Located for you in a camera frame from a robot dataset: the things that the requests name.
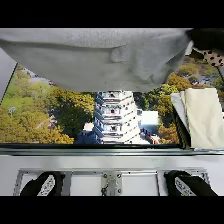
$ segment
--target tower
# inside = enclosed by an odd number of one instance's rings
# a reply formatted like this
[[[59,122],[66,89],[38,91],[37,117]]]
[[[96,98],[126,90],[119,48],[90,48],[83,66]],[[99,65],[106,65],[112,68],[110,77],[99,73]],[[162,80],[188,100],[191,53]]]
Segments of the tower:
[[[131,91],[98,92],[94,110],[98,144],[138,144],[140,129]]]

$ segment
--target gray cloth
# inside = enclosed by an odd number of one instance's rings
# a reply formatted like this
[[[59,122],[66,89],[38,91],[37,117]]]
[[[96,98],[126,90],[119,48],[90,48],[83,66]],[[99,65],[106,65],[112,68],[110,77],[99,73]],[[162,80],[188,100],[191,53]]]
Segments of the gray cloth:
[[[0,29],[0,46],[37,75],[74,91],[149,91],[181,64],[184,29]]]

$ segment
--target forest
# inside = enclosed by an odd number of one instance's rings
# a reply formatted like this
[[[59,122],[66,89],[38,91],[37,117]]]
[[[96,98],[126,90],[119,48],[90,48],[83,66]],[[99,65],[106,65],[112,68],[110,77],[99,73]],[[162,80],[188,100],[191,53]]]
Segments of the forest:
[[[64,90],[52,82],[35,80],[38,78],[32,78],[23,66],[17,65],[0,106],[0,142],[75,143],[84,124],[93,120],[95,93]],[[216,68],[186,56],[166,84],[150,92],[135,92],[134,98],[143,110],[158,111],[160,143],[178,143],[170,94],[213,86],[223,105],[224,85]]]

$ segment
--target displayed image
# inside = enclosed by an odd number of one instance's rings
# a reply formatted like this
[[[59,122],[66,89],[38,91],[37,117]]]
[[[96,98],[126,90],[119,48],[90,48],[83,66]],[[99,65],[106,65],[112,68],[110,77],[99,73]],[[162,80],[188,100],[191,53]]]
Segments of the displayed image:
[[[178,144],[170,94],[218,90],[215,67],[185,56],[166,84],[150,92],[74,92],[17,64],[0,106],[0,143]]]

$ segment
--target metal bracket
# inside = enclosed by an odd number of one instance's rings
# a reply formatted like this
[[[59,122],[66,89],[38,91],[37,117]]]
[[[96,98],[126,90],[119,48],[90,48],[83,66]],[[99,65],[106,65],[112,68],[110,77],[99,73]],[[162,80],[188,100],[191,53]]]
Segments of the metal bracket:
[[[103,172],[101,182],[102,196],[119,196],[122,193],[122,173]]]

